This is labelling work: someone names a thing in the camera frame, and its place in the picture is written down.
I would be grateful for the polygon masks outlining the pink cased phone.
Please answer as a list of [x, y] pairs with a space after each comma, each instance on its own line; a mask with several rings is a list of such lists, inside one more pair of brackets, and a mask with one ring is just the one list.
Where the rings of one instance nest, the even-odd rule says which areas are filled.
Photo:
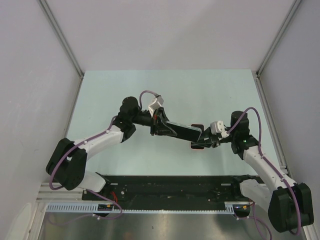
[[[200, 137], [201, 137], [201, 134], [202, 134], [203, 131], [204, 131], [204, 125], [203, 125], [203, 124], [193, 123], [193, 124], [191, 124], [191, 126], [199, 129], [199, 131], [196, 132], [196, 137], [195, 137], [195, 138], [196, 138], [196, 141], [198, 142], [199, 139], [200, 139]], [[197, 144], [194, 143], [194, 142], [191, 142], [191, 143], [190, 143], [190, 148], [191, 148], [192, 150], [196, 150], [196, 151], [202, 151], [202, 150], [205, 149], [204, 146], [197, 145]]]

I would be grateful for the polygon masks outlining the black phone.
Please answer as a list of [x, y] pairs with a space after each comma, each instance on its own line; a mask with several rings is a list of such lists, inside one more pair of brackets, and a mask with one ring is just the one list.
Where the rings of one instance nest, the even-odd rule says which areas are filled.
[[171, 121], [168, 122], [168, 125], [177, 132], [177, 136], [172, 137], [189, 142], [197, 141], [195, 137], [197, 132], [200, 131], [198, 128], [192, 127], [191, 125], [185, 125]]

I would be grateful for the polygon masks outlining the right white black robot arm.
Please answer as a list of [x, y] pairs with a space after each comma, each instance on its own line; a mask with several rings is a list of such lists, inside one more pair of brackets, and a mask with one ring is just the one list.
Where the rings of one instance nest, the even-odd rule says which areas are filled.
[[264, 153], [261, 141], [261, 137], [250, 134], [247, 111], [234, 111], [230, 127], [225, 127], [222, 121], [211, 123], [191, 147], [215, 148], [221, 143], [230, 143], [233, 153], [250, 165], [264, 183], [260, 185], [245, 176], [230, 188], [231, 196], [237, 201], [249, 198], [263, 208], [278, 232], [298, 235], [302, 227], [314, 223], [311, 189], [276, 167]]

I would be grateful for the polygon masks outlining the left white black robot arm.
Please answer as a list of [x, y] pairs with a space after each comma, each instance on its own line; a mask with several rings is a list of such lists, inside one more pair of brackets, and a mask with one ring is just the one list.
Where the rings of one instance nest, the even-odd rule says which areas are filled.
[[46, 172], [50, 175], [50, 189], [57, 191], [64, 188], [71, 191], [81, 188], [92, 191], [100, 200], [107, 199], [111, 193], [107, 180], [99, 173], [87, 171], [87, 161], [105, 149], [129, 139], [136, 131], [134, 120], [138, 116], [141, 116], [139, 124], [147, 124], [149, 117], [164, 103], [161, 95], [153, 95], [154, 99], [147, 111], [142, 111], [141, 100], [126, 97], [118, 114], [102, 132], [76, 141], [61, 139], [46, 166]]

